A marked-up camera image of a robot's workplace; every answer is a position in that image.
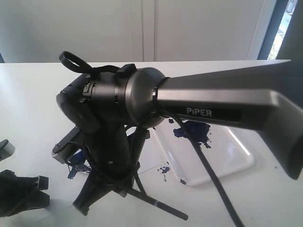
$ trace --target white table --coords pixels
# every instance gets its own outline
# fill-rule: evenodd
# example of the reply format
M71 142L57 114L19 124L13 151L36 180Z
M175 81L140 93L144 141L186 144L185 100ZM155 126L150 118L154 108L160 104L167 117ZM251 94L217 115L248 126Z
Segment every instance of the white table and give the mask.
M136 66L155 67L168 77L176 77L274 62L138 62ZM73 180L67 179L67 166L51 158L51 150L73 127L58 108L55 96L77 76L59 63L0 64L0 140L9 139L16 147L12 157L0 162L0 170L11 169L18 176L49 177L46 193L51 196L48 208L1 218L1 227L234 226L212 182L188 187L177 181L172 171L165 182L157 171L160 155L144 150L141 163L155 166L140 174L147 193L187 213L188 221L130 195L122 198L113 192L93 204L88 216L76 211L72 202L86 176L77 174ZM256 133L239 130L238 135L247 142L256 164L221 178L221 182L243 223L247 227L302 226L303 176L297 181L290 179Z

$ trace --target robotic arm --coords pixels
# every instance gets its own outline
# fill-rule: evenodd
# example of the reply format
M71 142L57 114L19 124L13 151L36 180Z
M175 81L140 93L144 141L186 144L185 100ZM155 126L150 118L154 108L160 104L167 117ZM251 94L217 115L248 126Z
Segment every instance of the robotic arm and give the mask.
M70 70L82 74L57 95L59 107L76 128L60 141L60 146L55 146L53 157L66 163L74 150L81 148L85 152L93 171L74 202L84 215L92 203L115 191L121 195L129 193L187 219L182 212L148 197L134 174L148 138L146 129L172 115L179 120L255 130L285 172L293 179L299 177L303 166L300 62L166 78L157 69L137 69L134 64L92 68L69 52L63 52L60 60ZM127 137L124 125L137 127L138 133ZM191 142L203 164L208 164L203 153L199 154L200 148ZM232 219L237 226L243 226L215 173L212 174ZM133 176L141 193L132 189Z

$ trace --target white plastic tray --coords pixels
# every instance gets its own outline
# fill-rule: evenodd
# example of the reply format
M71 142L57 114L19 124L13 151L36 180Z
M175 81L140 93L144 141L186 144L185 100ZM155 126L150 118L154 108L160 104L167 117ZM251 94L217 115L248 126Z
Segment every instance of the white plastic tray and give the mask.
M152 133L175 176L188 186L210 181L191 143L182 135L180 126L172 119L165 119ZM185 122L190 130L195 130L195 139L218 177L249 168L255 162L253 155L228 127L198 122Z

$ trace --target blue ink splatter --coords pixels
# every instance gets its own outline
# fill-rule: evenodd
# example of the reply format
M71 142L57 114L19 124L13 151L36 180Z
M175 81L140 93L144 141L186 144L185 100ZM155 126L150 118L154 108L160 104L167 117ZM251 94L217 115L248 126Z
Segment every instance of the blue ink splatter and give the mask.
M210 128L209 124L192 121L187 121L184 124L188 127L194 141L196 141L199 145L204 144L206 148L211 148L211 146L207 144L209 141L209 138L207 137ZM184 137L188 139L187 135L181 128L174 129L174 134L177 138Z
M168 166L163 166L163 167L161 167L160 169L158 169L158 171L159 170L162 170L162 174L165 174L165 173L167 173L169 170L170 170L170 167L168 167Z

